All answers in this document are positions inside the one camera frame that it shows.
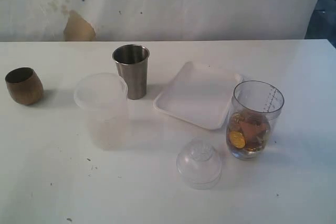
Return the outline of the white rectangular tray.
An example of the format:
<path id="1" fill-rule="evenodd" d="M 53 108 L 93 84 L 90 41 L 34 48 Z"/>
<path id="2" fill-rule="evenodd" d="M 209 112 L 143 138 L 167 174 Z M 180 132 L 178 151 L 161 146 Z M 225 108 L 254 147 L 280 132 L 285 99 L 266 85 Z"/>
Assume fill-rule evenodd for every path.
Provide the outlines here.
<path id="1" fill-rule="evenodd" d="M 231 70 L 186 62 L 154 99 L 159 112 L 207 130 L 224 124 L 234 88 L 243 77 Z"/>

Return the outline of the stainless steel cup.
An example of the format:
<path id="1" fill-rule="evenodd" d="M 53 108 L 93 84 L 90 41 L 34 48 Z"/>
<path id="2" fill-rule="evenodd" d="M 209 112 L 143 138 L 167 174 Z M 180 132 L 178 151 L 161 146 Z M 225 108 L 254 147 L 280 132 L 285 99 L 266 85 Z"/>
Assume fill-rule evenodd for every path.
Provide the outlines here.
<path id="1" fill-rule="evenodd" d="M 131 100 L 146 95 L 149 55 L 145 46 L 135 44 L 121 46 L 112 53 L 118 74 L 128 86 L 128 98 Z"/>

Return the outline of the clear dome shaker lid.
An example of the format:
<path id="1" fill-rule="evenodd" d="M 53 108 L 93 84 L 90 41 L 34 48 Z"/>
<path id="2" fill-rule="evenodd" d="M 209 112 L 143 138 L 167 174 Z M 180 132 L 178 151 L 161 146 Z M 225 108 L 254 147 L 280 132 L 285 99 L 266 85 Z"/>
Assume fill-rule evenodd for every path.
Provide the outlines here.
<path id="1" fill-rule="evenodd" d="M 176 168 L 183 181 L 194 189 L 210 189 L 220 180 L 222 159 L 208 141 L 194 138 L 176 158 Z"/>

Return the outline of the clear plastic shaker cup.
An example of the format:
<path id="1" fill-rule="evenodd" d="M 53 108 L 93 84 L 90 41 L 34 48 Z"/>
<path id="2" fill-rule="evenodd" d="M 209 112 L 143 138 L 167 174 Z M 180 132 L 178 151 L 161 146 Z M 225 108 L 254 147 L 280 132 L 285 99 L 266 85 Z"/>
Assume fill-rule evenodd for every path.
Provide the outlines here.
<path id="1" fill-rule="evenodd" d="M 238 159 L 257 157 L 264 149 L 284 106 L 283 94 L 263 81 L 248 80 L 233 90 L 226 144 Z"/>

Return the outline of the translucent plastic container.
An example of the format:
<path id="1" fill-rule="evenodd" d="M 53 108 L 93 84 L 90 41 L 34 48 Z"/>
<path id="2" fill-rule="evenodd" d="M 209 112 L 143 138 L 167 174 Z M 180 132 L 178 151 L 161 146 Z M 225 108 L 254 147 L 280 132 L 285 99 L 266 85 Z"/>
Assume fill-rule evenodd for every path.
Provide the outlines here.
<path id="1" fill-rule="evenodd" d="M 115 73 L 95 73 L 82 78 L 73 94 L 93 144 L 106 151 L 121 148 L 130 126 L 125 81 Z"/>

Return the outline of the brown wooden cup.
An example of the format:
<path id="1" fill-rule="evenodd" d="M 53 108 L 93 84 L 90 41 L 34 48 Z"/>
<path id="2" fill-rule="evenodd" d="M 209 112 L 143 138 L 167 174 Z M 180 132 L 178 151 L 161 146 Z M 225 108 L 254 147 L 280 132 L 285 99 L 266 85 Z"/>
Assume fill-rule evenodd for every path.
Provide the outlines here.
<path id="1" fill-rule="evenodd" d="M 21 105 L 32 105 L 42 99 L 43 84 L 34 69 L 20 67 L 10 71 L 5 82 L 11 98 Z"/>

